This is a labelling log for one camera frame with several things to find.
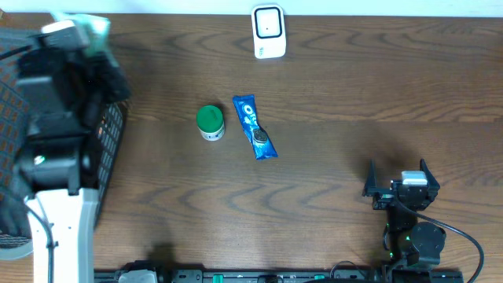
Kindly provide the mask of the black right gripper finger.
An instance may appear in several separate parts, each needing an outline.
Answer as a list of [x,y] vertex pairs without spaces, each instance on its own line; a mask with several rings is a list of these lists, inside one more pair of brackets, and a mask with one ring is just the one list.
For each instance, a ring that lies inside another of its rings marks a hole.
[[424,159],[420,160],[420,170],[424,172],[428,182],[428,195],[430,197],[436,197],[440,190],[440,184],[428,169],[428,165],[426,164]]
[[363,197],[372,197],[377,193],[376,169],[372,160],[369,162],[369,170],[362,190]]

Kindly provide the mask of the white mint tissue pack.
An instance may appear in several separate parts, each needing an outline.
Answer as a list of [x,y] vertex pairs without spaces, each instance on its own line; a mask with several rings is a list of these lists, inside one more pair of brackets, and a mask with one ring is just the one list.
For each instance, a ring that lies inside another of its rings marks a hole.
[[50,14],[55,21],[73,20],[83,28],[90,40],[89,46],[85,49],[85,54],[88,57],[108,50],[107,41],[110,30],[110,20],[108,18],[84,13],[63,13],[58,11],[53,11]]

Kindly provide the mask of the grey plastic mesh basket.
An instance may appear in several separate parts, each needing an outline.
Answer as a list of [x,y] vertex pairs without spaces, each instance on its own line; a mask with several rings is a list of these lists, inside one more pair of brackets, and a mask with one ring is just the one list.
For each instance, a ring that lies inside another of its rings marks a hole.
[[[17,87],[17,61],[28,52],[38,49],[37,31],[3,28],[1,53],[1,187],[9,188],[13,177],[15,155],[29,134],[30,107],[33,105]],[[126,109],[120,101],[106,101],[101,106],[101,122],[96,135],[101,141],[101,162],[97,168],[99,201],[96,216],[101,213],[102,201],[108,189],[112,170],[123,137],[127,119]],[[1,259],[16,260],[33,251],[28,218],[19,217],[16,204],[1,201]]]

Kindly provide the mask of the blue Oreo cookie pack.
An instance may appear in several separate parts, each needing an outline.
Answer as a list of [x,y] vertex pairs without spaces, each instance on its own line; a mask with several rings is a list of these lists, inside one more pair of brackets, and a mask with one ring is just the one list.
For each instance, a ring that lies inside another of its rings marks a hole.
[[233,105],[244,134],[247,136],[257,160],[277,158],[278,154],[268,134],[260,126],[253,94],[234,96]]

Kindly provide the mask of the green lid white jar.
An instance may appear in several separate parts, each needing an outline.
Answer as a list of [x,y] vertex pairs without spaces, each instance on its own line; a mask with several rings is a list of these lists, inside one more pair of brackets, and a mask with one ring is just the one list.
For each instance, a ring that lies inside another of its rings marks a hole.
[[201,136],[210,142],[218,141],[225,134],[222,111],[214,105],[205,105],[198,111],[196,125]]

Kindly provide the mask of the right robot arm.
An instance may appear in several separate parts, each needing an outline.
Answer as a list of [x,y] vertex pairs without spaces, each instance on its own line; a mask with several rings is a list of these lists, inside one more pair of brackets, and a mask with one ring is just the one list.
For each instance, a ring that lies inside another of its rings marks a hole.
[[377,185],[374,162],[369,164],[362,195],[372,197],[374,210],[387,213],[383,246],[390,252],[390,262],[381,268],[383,282],[431,281],[446,232],[431,222],[420,222],[417,215],[435,200],[439,189],[424,160],[419,170],[403,171],[388,187]]

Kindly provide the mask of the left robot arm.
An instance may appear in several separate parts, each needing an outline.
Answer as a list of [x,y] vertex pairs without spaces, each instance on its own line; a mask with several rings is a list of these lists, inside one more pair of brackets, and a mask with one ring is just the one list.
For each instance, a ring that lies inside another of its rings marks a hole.
[[12,188],[28,211],[37,282],[92,282],[94,228],[127,121],[130,90],[106,53],[42,47],[18,62],[31,106]]

